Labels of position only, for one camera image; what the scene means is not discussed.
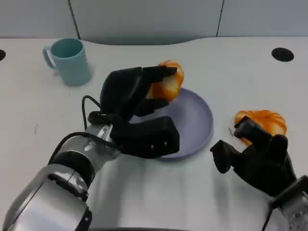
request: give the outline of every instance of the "mug handle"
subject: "mug handle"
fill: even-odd
[[[43,56],[44,56],[44,59],[45,59],[47,65],[48,65],[51,69],[56,69],[55,65],[53,65],[52,62],[50,61],[50,58],[49,58],[48,53],[47,53],[48,50],[50,50],[50,47],[44,47],[44,48],[43,48]]]

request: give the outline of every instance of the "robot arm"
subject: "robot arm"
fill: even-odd
[[[112,72],[101,92],[101,111],[89,116],[85,132],[65,137],[47,166],[26,186],[7,212],[3,231],[86,231],[91,223],[88,188],[96,173],[121,153],[156,158],[179,150],[180,136],[170,117],[130,124],[167,105],[145,99],[151,83],[176,68],[155,66]]]
[[[274,209],[279,209],[289,222],[291,231],[308,230],[308,177],[296,178],[290,156],[288,140],[283,135],[271,136],[248,117],[238,124],[234,135],[252,142],[242,153],[230,144],[219,141],[210,151],[218,171],[233,171],[251,186],[273,197],[262,231]]]

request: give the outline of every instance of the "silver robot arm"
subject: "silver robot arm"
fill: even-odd
[[[86,231],[92,214],[88,189],[103,165],[122,154],[157,158],[180,148],[180,135],[168,116],[130,124],[168,105],[167,100],[148,100],[151,83],[175,74],[176,67],[135,67],[111,72],[104,82],[100,103],[82,99],[85,132],[66,136],[47,166],[15,199],[3,231]],[[91,99],[99,112],[91,112],[87,128],[84,100]]]
[[[91,125],[86,132],[112,142],[112,128],[112,124]],[[91,138],[69,139],[54,157],[54,163],[45,166],[13,202],[2,230],[88,230],[91,222],[86,203],[89,186],[103,165],[118,155],[118,150]]]
[[[272,198],[263,230],[274,209],[280,210],[286,218],[288,227],[285,230],[308,231],[308,177],[300,177],[278,196]]]

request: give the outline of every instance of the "black cable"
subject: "black cable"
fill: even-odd
[[[267,227],[267,225],[268,225],[268,222],[269,222],[269,220],[270,220],[270,217],[271,217],[271,213],[273,212],[273,208],[272,208],[272,206],[271,206],[271,204],[269,205],[269,211],[268,211],[268,214],[267,214],[267,216],[266,216],[266,220],[265,220],[265,222],[264,222],[264,224],[263,224],[263,227],[262,227],[262,229],[261,229],[261,231],[265,231],[265,228]]]
[[[86,111],[85,111],[85,100],[89,99],[91,100],[93,103],[95,103],[99,108],[101,108],[101,105],[99,102],[96,101],[96,99],[94,99],[92,96],[89,95],[85,95],[84,97],[82,97],[82,101],[81,101],[81,109],[82,109],[82,118],[83,118],[83,125],[85,127],[85,130],[87,129],[87,118],[86,118]]]
[[[49,161],[48,161],[48,164],[51,164],[52,163],[52,160],[54,159],[54,157],[56,156],[56,154],[59,152],[59,150],[61,149],[61,147],[63,146],[63,144],[65,144],[66,141],[68,141],[70,138],[72,137],[75,137],[75,136],[82,136],[82,137],[86,137],[86,138],[91,138],[93,139],[94,141],[98,142],[98,143],[102,143],[104,145],[107,145],[109,147],[112,147],[112,148],[115,148],[116,145],[113,144],[113,143],[110,143],[108,141],[105,141],[91,133],[87,133],[87,132],[84,132],[84,131],[78,131],[78,132],[73,132],[71,134],[68,134],[67,136],[65,136],[61,141],[60,143],[57,145],[56,149],[53,151]]]

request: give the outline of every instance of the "black hole in table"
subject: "black hole in table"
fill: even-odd
[[[271,55],[281,62],[289,62],[294,59],[294,54],[292,53],[292,51],[282,47],[273,49]]]
[[[4,59],[5,55],[6,55],[5,51],[4,50],[0,50],[0,61],[2,59]]]

